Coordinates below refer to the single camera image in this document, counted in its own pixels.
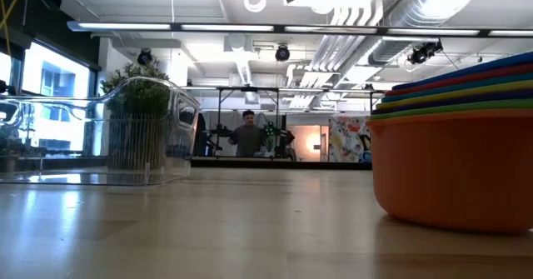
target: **colorful poster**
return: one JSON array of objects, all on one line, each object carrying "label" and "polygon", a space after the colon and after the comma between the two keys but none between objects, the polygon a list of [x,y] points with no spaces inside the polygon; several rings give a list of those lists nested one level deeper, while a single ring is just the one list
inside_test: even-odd
[{"label": "colorful poster", "polygon": [[329,119],[330,162],[372,162],[368,117],[335,115]]}]

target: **metal frame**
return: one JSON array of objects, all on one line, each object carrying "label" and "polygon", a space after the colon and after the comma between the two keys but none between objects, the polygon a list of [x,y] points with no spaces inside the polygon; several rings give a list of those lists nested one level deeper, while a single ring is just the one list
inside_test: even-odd
[{"label": "metal frame", "polygon": [[[294,92],[294,91],[297,91],[298,88],[279,88],[279,87],[197,87],[198,90],[205,90],[205,89],[212,89],[212,90],[218,90],[218,108],[217,108],[217,127],[219,127],[219,125],[221,125],[220,123],[220,119],[221,119],[221,114],[222,114],[222,104],[224,103],[224,101],[226,101],[226,99],[228,99],[235,91],[241,91],[241,92],[275,92],[276,93],[276,99],[274,99],[274,97],[272,97],[270,94],[267,93],[267,96],[276,104],[276,128],[279,127],[279,116],[280,116],[280,106],[279,106],[279,101],[280,101],[280,92],[284,92],[284,90],[291,90],[291,92]],[[184,90],[195,90],[194,87],[182,87],[182,89]],[[229,90],[230,92],[225,96],[225,97],[222,97],[222,92],[223,91],[226,91],[226,90]],[[370,100],[370,114],[372,114],[372,108],[374,107],[374,104],[379,100],[381,99],[380,97],[377,98],[376,100],[374,99],[374,94],[381,94],[381,95],[384,95],[385,94],[385,91],[379,91],[379,90],[357,90],[357,89],[354,89],[354,90],[330,90],[330,89],[318,89],[318,88],[315,88],[315,89],[307,89],[307,88],[302,88],[302,92],[304,93],[313,93],[313,92],[317,92],[317,93],[323,93],[323,92],[343,92],[343,93],[368,93],[369,95],[369,100]],[[275,145],[277,146],[277,143],[278,143],[278,136],[276,136],[276,141],[275,141]],[[220,147],[220,136],[217,135],[217,143],[216,143],[216,149],[218,149]]]},{"label": "metal frame", "polygon": [[374,37],[533,38],[529,28],[496,27],[379,27],[285,24],[177,23],[177,22],[76,22],[74,32],[203,32],[306,35],[352,35]]}]

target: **dome camera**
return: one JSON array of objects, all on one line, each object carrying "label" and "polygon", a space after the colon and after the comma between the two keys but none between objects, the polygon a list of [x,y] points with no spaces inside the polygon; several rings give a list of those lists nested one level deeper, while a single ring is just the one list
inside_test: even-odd
[{"label": "dome camera", "polygon": [[289,48],[286,45],[280,45],[276,51],[276,60],[278,62],[286,62],[289,60],[289,57],[291,57]]},{"label": "dome camera", "polygon": [[139,62],[141,66],[146,66],[152,61],[152,59],[152,50],[150,48],[143,48],[141,49],[141,54],[137,57],[137,62]]}]

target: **orange bowl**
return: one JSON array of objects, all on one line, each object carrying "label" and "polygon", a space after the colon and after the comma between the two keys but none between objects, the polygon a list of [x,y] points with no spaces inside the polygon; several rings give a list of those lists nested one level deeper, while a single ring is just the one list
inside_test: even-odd
[{"label": "orange bowl", "polygon": [[392,216],[479,232],[533,228],[533,109],[367,124],[376,199]]}]

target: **table surface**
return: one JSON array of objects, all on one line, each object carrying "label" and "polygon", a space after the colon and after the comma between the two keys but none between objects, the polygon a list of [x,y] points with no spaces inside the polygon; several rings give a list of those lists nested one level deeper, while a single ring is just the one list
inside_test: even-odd
[{"label": "table surface", "polygon": [[192,169],[161,187],[0,184],[3,278],[533,278],[533,232],[388,217],[372,173]]}]

